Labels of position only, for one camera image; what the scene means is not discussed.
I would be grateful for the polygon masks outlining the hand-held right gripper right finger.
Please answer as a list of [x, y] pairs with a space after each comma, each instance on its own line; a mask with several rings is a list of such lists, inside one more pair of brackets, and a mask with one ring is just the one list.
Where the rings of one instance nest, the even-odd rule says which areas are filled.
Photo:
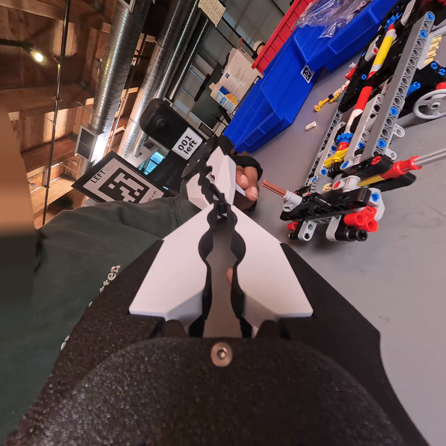
[[313, 308], [288, 260], [284, 247], [234, 206], [226, 207], [232, 268], [231, 306], [243, 338], [256, 335], [262, 323], [306, 318]]

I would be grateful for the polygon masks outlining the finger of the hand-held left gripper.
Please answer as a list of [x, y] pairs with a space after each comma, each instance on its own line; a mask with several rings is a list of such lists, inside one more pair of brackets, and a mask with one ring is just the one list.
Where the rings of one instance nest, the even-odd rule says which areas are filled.
[[213, 179], [217, 193], [223, 194], [227, 204], [233, 205], [236, 191], [244, 194], [240, 186], [236, 185], [236, 164], [220, 146], [214, 149], [206, 161], [210, 168], [208, 176]]
[[212, 170], [208, 167], [207, 174], [198, 172], [187, 181], [187, 199], [201, 210], [212, 204], [221, 204]]

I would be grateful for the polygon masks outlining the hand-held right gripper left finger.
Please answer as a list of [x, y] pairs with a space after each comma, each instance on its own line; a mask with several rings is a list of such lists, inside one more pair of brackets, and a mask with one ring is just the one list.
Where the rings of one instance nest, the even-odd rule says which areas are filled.
[[203, 336], [212, 304], [211, 266], [218, 205], [211, 204], [149, 248], [154, 254], [129, 312], [177, 320]]

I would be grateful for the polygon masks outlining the lego car chassis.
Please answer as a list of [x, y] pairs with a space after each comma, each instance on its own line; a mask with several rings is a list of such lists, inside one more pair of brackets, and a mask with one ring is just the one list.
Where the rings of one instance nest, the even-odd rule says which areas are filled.
[[385, 16], [346, 83], [301, 188], [276, 190], [288, 239], [308, 242], [318, 226], [332, 242], [365, 241], [385, 213], [382, 193], [410, 186], [414, 172], [445, 158], [445, 149], [398, 159], [398, 121], [443, 118], [445, 1], [398, 1]]

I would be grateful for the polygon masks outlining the person's left hand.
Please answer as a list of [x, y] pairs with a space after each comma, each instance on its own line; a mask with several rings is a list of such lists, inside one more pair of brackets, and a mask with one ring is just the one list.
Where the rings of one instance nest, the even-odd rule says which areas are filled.
[[245, 196], [236, 192], [234, 206], [241, 211], [254, 207], [259, 198], [258, 171], [254, 166], [236, 166], [236, 184], [244, 190]]

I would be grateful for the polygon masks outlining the blue yellow printed carton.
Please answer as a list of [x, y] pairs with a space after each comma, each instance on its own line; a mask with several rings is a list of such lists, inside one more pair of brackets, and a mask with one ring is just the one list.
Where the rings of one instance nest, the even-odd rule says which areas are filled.
[[237, 108], [239, 99], [220, 82], [210, 84], [209, 88], [211, 89], [211, 98], [222, 106], [228, 114], [232, 115]]

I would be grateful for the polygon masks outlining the ceiling vent grille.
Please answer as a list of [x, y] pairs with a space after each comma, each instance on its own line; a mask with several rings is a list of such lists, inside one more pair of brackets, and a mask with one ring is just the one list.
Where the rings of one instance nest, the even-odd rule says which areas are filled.
[[75, 154], [90, 163], [96, 162], [99, 159], [98, 139], [99, 135], [96, 132], [80, 125]]

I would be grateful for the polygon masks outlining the blue plastic storage bin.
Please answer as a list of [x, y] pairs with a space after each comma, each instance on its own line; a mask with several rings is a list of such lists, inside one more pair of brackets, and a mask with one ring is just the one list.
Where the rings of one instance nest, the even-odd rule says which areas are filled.
[[234, 150], [253, 153], [293, 124], [322, 69], [315, 71], [310, 84], [301, 75], [306, 64], [293, 36], [296, 28], [272, 63], [238, 108], [224, 136]]
[[334, 70], [365, 47], [396, 3], [394, 0], [372, 1], [331, 38], [320, 38], [322, 27], [298, 28], [293, 36], [294, 43], [311, 70], [322, 67]]

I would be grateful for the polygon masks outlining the white cardboard box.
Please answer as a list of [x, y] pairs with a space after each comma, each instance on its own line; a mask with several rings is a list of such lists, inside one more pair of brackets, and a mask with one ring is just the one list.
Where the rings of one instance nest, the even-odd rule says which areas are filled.
[[250, 87], [263, 75], [256, 69], [252, 69], [254, 61], [242, 49], [232, 49], [229, 53], [228, 63], [218, 82], [224, 85], [239, 102], [248, 92]]

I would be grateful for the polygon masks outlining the black ceiling pipe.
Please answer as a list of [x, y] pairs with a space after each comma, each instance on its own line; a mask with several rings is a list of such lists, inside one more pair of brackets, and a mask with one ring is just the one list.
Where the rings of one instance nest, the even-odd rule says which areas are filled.
[[61, 89], [62, 89], [62, 73], [63, 73], [63, 65], [66, 55], [66, 43], [67, 43], [67, 36], [68, 36], [68, 29], [69, 29], [69, 19], [70, 19], [70, 9], [71, 9], [71, 1], [67, 0], [65, 5], [65, 12], [64, 12], [64, 19], [63, 19], [63, 27], [62, 27], [62, 37], [61, 37], [61, 45], [60, 45], [60, 56], [57, 59], [57, 89], [56, 89], [56, 95], [54, 97], [54, 111], [53, 111], [53, 123], [52, 123], [52, 133], [51, 133], [51, 142], [49, 147], [49, 156], [48, 156], [48, 163], [47, 163], [47, 170], [46, 170], [46, 176], [45, 176], [45, 182], [43, 184], [43, 187], [45, 189], [45, 196], [44, 196], [44, 206], [42, 211], [42, 225], [45, 225], [46, 223], [46, 215], [47, 215], [47, 207], [48, 207], [48, 200], [49, 200], [49, 190], [50, 190], [50, 182], [51, 182], [51, 171], [52, 171], [52, 165], [53, 165], [53, 154], [54, 154], [54, 147], [55, 147], [55, 136], [56, 136], [56, 130], [57, 130], [57, 121], [58, 121], [58, 114], [59, 114], [59, 105], [61, 102]]

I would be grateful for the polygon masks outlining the green sweatshirt sleeve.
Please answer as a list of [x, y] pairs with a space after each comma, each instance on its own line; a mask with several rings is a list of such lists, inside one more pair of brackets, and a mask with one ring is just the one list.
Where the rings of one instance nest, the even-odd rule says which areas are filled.
[[50, 375], [62, 341], [120, 270], [158, 239], [121, 223], [52, 220], [37, 231], [29, 305], [1, 312], [1, 440], [28, 411]]

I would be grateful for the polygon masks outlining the red plastic storage bin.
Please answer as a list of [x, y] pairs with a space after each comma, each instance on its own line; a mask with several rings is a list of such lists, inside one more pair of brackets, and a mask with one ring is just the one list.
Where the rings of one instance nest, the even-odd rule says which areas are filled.
[[283, 19], [271, 35], [270, 39], [266, 42], [265, 47], [261, 50], [252, 64], [252, 69], [256, 69], [262, 74], [264, 73], [287, 39], [291, 36], [292, 31], [296, 27], [295, 23], [298, 18], [312, 2], [312, 0], [296, 0], [292, 2]]

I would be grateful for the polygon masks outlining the paper note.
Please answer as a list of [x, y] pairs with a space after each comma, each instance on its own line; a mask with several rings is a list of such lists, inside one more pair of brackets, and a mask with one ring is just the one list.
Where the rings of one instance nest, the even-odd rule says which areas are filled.
[[220, 0], [200, 0], [198, 8], [206, 15], [215, 27], [222, 20], [226, 6]]

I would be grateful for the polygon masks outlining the clear plastic bag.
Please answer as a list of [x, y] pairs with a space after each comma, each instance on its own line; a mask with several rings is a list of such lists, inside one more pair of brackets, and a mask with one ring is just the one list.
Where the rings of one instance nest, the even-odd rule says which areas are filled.
[[331, 38], [370, 3], [371, 0], [312, 1], [295, 21], [292, 29], [319, 29], [318, 39]]

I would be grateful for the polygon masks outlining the metal ventilation duct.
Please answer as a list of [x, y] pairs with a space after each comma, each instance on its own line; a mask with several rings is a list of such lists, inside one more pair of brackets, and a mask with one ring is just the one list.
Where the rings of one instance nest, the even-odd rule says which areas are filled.
[[149, 60], [146, 73], [139, 87], [135, 103], [128, 119], [118, 155], [129, 159], [138, 156], [146, 137], [141, 129], [140, 118], [153, 98], [162, 97], [177, 59], [186, 48], [187, 38], [198, 15], [199, 1], [170, 1], [170, 7], [163, 22], [161, 33]]
[[88, 126], [98, 136], [112, 128], [151, 3], [132, 1], [131, 10], [121, 1], [116, 3]]

